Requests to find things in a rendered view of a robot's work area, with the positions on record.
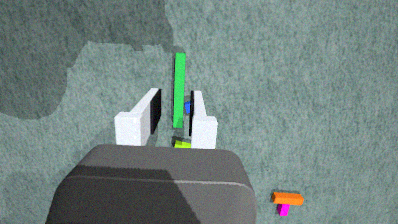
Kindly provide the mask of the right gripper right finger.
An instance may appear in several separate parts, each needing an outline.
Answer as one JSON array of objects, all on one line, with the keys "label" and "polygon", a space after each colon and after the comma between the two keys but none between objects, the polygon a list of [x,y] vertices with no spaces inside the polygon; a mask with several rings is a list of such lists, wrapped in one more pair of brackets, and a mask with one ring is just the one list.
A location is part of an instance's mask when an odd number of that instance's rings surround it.
[{"label": "right gripper right finger", "polygon": [[191,90],[189,117],[191,148],[215,149],[217,124],[216,117],[206,116],[202,92]]}]

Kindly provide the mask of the orange rectangular block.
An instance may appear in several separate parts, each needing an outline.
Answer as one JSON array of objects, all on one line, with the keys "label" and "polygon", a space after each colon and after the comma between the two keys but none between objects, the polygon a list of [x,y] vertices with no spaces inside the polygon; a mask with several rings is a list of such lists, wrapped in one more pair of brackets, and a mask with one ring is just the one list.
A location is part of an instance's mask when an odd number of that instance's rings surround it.
[{"label": "orange rectangular block", "polygon": [[273,192],[272,200],[274,203],[279,203],[279,204],[302,205],[304,199],[301,196],[301,194]]}]

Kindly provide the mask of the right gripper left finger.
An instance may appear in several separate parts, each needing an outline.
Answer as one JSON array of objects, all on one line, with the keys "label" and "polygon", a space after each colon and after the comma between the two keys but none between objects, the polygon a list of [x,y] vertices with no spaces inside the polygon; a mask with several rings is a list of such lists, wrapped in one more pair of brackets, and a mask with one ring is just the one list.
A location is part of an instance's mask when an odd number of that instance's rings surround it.
[{"label": "right gripper left finger", "polygon": [[161,118],[161,93],[151,88],[130,112],[115,117],[116,144],[145,146]]}]

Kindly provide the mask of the small blue cube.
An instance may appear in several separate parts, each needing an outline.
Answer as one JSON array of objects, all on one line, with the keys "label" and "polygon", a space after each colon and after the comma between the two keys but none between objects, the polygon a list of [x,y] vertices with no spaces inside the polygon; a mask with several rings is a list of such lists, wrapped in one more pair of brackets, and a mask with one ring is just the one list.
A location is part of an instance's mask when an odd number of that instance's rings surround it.
[{"label": "small blue cube", "polygon": [[190,113],[190,101],[185,102],[185,108],[186,108],[186,112]]}]

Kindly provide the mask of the magenta block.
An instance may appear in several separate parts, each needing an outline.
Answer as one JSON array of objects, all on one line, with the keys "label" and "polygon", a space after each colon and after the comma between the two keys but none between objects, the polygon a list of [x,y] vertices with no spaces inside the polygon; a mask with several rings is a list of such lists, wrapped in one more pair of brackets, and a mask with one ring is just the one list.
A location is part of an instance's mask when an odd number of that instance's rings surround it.
[{"label": "magenta block", "polygon": [[279,215],[287,216],[289,206],[290,206],[290,204],[279,204],[278,209],[277,209]]}]

